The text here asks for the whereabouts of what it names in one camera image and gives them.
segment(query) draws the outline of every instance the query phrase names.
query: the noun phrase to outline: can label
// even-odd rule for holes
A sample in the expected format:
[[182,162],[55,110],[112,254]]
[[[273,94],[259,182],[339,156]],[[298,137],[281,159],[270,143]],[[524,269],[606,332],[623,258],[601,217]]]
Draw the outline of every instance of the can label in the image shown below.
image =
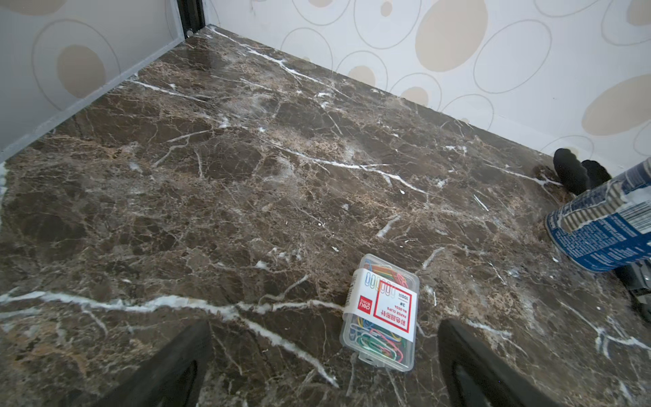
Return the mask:
[[547,215],[552,240],[575,262],[607,272],[651,257],[651,158]]

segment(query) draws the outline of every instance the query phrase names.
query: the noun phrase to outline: wall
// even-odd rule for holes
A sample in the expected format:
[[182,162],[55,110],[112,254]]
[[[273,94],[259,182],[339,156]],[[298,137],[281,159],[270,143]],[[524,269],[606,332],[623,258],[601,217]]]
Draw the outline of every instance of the wall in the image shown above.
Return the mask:
[[0,163],[183,41],[176,0],[0,0]]
[[651,155],[649,0],[204,0],[206,22],[617,174]]

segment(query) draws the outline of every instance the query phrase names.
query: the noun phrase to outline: white speck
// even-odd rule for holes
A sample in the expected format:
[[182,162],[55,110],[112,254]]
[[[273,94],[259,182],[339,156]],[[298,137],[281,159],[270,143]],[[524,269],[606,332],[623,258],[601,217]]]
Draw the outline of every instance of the white speck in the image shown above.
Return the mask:
[[424,290],[425,290],[425,292],[426,292],[427,294],[429,294],[429,295],[431,295],[432,297],[434,297],[434,307],[435,307],[435,306],[436,306],[436,291],[434,291],[434,289],[433,289],[432,287],[428,286],[428,285],[425,285]]
[[140,165],[138,165],[138,164],[136,164],[136,163],[129,163],[129,168],[130,168],[132,171],[138,171],[138,172],[141,173],[141,174],[143,173],[143,170],[140,168]]
[[269,270],[269,266],[267,265],[267,263],[265,263],[262,260],[258,260],[258,262],[255,264],[255,268],[260,268],[262,270],[267,270],[267,271]]
[[507,273],[508,275],[510,275],[511,277],[515,277],[515,278],[518,278],[518,277],[520,276],[520,273],[519,273],[518,269],[515,268],[515,267],[513,267],[512,269],[510,269],[510,270],[507,271],[506,273]]
[[482,206],[482,207],[483,207],[487,212],[489,212],[489,211],[488,211],[488,207],[486,207],[486,205],[484,205],[484,203],[483,203],[482,201],[479,200],[479,198],[477,197],[477,195],[473,194],[473,197],[475,198],[475,200],[477,201],[477,203],[478,203],[479,205],[481,205],[481,206]]

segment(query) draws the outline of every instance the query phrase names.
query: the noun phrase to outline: brown marble surface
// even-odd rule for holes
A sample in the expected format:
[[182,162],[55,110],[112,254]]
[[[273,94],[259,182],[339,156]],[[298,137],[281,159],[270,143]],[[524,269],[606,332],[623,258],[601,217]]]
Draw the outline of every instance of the brown marble surface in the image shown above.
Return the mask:
[[[544,230],[550,163],[206,28],[6,163],[3,404],[96,400],[207,318],[201,406],[445,406],[454,317],[557,401],[648,405],[648,328]],[[339,343],[365,253],[421,279],[411,372]]]

